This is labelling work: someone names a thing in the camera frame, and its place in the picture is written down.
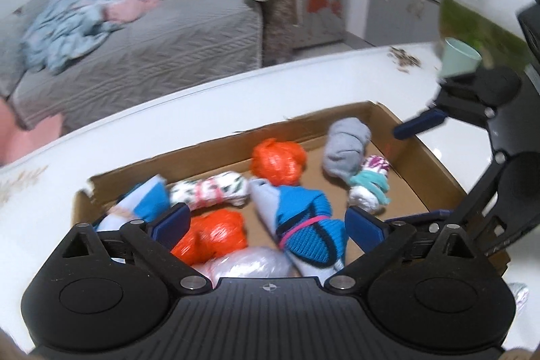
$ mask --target light green cup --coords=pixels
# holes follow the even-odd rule
[[[446,78],[474,72],[481,61],[482,56],[476,49],[471,48],[461,40],[457,40],[457,38],[449,37],[444,42],[442,69],[439,71],[438,76]]]

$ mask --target orange plastic bag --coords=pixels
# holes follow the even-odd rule
[[[193,217],[186,235],[171,250],[187,265],[204,264],[235,250],[247,247],[242,214],[218,209],[208,215]]]
[[[306,166],[306,151],[296,142],[266,139],[253,149],[251,172],[272,185],[298,185]]]

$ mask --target crumbs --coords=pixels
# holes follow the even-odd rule
[[[21,171],[14,180],[0,182],[0,208],[9,201],[14,193],[34,186],[47,167],[37,168],[32,171]]]
[[[390,50],[388,51],[389,57],[395,57],[396,62],[398,63],[398,71],[409,73],[409,69],[411,66],[418,66],[422,67],[421,61],[410,54],[407,53],[404,49],[395,48],[394,46],[390,46]]]

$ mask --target blue gripper pad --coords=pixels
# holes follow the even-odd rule
[[[394,128],[394,137],[400,141],[426,132],[440,126],[448,117],[448,113],[441,109],[433,108],[420,113],[416,118],[405,121]]]
[[[190,225],[190,208],[185,203],[177,203],[157,219],[148,223],[147,233],[167,250],[172,250],[190,230]]]
[[[371,252],[390,233],[390,225],[357,206],[351,206],[345,212],[345,229],[364,253]]]

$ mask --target gray cabinet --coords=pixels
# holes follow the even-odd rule
[[[371,0],[366,41],[375,46],[384,46],[403,40],[404,36],[410,36],[412,19],[408,10],[412,1]]]
[[[440,0],[369,0],[365,40],[397,45],[438,39]]]

